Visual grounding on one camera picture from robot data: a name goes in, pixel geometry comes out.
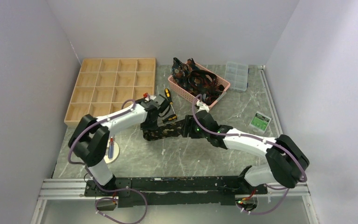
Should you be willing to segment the wooden compartment tray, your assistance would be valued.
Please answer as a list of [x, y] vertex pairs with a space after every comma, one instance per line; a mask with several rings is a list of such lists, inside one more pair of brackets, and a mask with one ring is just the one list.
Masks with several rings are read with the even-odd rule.
[[81, 118], [107, 115], [132, 98], [153, 95], [155, 58], [86, 58], [83, 60], [64, 123], [76, 127]]

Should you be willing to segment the black gold patterned tie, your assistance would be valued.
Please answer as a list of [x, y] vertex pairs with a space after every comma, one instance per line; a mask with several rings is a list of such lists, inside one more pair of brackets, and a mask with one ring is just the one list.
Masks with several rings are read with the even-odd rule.
[[160, 140], [168, 137], [178, 137], [182, 135], [182, 126], [185, 120], [179, 120], [158, 126], [153, 130], [142, 130], [143, 138], [147, 141]]

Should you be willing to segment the upper black yellow screwdriver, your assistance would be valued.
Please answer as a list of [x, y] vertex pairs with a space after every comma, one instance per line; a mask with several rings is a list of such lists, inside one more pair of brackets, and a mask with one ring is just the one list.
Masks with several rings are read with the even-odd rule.
[[176, 112], [174, 110], [174, 107], [173, 107], [172, 95], [171, 95], [170, 90], [168, 88], [165, 88], [164, 93], [165, 93], [165, 96], [166, 96], [170, 106], [171, 106], [171, 109], [172, 109], [173, 113], [176, 114]]

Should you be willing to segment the clear plastic organizer box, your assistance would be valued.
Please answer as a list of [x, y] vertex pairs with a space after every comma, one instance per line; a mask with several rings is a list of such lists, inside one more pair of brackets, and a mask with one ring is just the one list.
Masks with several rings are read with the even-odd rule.
[[230, 83], [230, 88], [239, 91], [246, 91], [248, 88], [249, 66], [235, 62], [227, 62], [225, 79]]

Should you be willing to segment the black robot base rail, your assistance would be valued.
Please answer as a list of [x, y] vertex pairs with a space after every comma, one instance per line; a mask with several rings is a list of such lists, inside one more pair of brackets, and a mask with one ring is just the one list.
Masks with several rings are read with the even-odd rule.
[[120, 208], [148, 205], [235, 205], [250, 194], [265, 195], [267, 188], [243, 187], [237, 176], [118, 177], [115, 194]]

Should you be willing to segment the white tape roll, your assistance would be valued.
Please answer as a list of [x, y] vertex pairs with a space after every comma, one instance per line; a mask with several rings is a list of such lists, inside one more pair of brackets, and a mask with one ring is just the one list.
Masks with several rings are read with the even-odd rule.
[[117, 144], [115, 144], [113, 147], [112, 158], [109, 158], [109, 148], [107, 147], [107, 151], [103, 159], [107, 164], [111, 164], [118, 159], [119, 155], [120, 155], [120, 148]]

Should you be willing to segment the lower black yellow screwdriver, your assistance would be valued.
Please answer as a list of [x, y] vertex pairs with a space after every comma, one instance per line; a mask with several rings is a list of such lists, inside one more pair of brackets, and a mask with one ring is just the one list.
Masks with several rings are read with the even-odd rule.
[[162, 120], [163, 124], [167, 123], [167, 122], [170, 122], [170, 121], [174, 121], [177, 119], [177, 115], [176, 114], [171, 114], [169, 116], [167, 116], [166, 118], [164, 118]]

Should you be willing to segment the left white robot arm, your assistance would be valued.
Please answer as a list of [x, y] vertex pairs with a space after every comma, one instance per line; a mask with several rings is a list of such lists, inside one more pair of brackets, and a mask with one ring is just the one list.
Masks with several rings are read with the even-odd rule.
[[111, 195], [117, 188], [116, 177], [104, 160], [110, 138], [134, 125], [147, 130], [157, 128], [159, 114], [169, 106], [169, 101], [162, 95], [130, 99], [125, 103], [129, 106], [108, 115], [83, 116], [68, 141], [69, 163], [75, 163], [71, 160], [72, 154], [80, 158], [79, 164], [85, 165], [103, 196]]

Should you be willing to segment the black yellow screwdriver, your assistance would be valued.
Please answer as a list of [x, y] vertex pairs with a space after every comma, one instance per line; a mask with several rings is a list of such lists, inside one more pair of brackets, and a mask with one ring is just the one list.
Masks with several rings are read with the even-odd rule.
[[171, 114], [169, 116], [167, 116], [166, 118], [164, 118], [162, 120], [163, 124], [167, 123], [167, 122], [170, 122], [170, 121], [174, 121], [177, 119], [177, 115], [176, 114]]
[[165, 93], [165, 96], [166, 96], [170, 106], [171, 106], [171, 109], [172, 109], [173, 113], [176, 114], [176, 112], [174, 110], [174, 107], [173, 107], [172, 95], [171, 95], [170, 90], [168, 88], [165, 88], [164, 93]]

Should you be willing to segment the green screw bit box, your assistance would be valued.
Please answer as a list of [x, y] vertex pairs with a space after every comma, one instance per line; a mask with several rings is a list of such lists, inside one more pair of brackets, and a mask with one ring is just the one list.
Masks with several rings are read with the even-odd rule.
[[256, 111], [249, 123], [249, 126], [254, 132], [265, 133], [271, 121], [271, 117], [263, 114], [262, 112]]

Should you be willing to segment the blue red small screwdriver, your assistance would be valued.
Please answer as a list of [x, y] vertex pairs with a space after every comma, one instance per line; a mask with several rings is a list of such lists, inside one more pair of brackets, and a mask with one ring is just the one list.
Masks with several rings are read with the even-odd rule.
[[111, 159], [113, 159], [113, 157], [114, 157], [114, 138], [110, 137], [108, 158], [111, 160]]

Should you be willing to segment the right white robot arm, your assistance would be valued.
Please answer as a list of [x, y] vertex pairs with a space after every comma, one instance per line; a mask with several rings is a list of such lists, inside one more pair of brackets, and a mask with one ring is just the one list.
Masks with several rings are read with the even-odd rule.
[[261, 158], [267, 164], [247, 166], [238, 176], [239, 190], [251, 193], [257, 186], [277, 182], [293, 189], [305, 182], [305, 170], [310, 162], [296, 143], [287, 135], [277, 138], [257, 136], [242, 132], [232, 126], [219, 125], [206, 111], [186, 115], [182, 136], [204, 138], [212, 146], [243, 151]]

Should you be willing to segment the pile of patterned ties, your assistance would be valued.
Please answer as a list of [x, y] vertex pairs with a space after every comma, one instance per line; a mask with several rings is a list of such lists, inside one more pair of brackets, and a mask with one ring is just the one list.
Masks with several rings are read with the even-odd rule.
[[211, 105], [223, 93], [225, 87], [219, 83], [217, 75], [200, 69], [190, 58], [187, 63], [173, 58], [172, 78], [180, 88], [193, 96], [201, 95], [202, 102]]

